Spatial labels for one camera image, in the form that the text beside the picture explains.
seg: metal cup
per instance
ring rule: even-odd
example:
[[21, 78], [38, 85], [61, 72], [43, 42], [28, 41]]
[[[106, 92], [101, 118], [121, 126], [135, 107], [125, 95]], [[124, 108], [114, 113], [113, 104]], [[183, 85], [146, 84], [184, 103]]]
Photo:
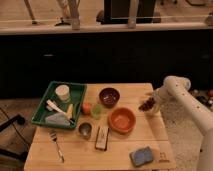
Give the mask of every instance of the metal cup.
[[92, 125], [88, 122], [84, 122], [78, 127], [78, 131], [84, 139], [90, 139], [92, 132]]

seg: dark cabinet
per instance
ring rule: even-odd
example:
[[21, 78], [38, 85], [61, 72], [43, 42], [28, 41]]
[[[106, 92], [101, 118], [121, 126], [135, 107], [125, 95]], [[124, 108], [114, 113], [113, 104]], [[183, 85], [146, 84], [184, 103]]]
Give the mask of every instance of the dark cabinet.
[[0, 36], [0, 97], [42, 96], [52, 80], [213, 87], [213, 30]]

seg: white cup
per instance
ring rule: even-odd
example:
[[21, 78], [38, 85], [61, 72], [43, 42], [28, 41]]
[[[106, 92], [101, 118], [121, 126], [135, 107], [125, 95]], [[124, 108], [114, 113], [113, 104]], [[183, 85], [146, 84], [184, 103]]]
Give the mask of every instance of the white cup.
[[60, 85], [55, 89], [55, 93], [62, 102], [70, 100], [70, 89], [67, 85]]

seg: green container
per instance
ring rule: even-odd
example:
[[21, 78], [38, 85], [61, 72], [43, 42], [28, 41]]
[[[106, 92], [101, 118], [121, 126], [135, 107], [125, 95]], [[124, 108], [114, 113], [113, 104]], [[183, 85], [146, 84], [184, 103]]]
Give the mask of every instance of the green container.
[[[70, 101], [67, 103], [63, 103], [62, 101], [60, 101], [55, 94], [55, 89], [62, 84], [67, 85], [70, 88]], [[87, 86], [85, 84], [52, 81], [49, 84], [44, 96], [42, 97], [36, 113], [32, 117], [32, 124], [53, 128], [74, 129], [77, 125], [78, 118], [81, 112], [81, 105], [83, 103], [86, 88]], [[71, 122], [70, 125], [60, 125], [45, 122], [46, 117], [56, 113], [56, 111], [49, 111], [46, 108], [46, 102], [49, 99], [55, 101], [57, 103], [57, 106], [64, 112], [67, 111], [67, 108], [70, 104], [73, 104], [74, 120]]]

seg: orange bowl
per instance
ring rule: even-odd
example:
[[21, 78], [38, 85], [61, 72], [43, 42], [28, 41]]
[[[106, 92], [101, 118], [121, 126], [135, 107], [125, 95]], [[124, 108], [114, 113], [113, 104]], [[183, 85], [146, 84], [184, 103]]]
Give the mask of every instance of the orange bowl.
[[135, 126], [135, 115], [128, 108], [117, 108], [108, 117], [109, 126], [122, 134], [129, 133]]

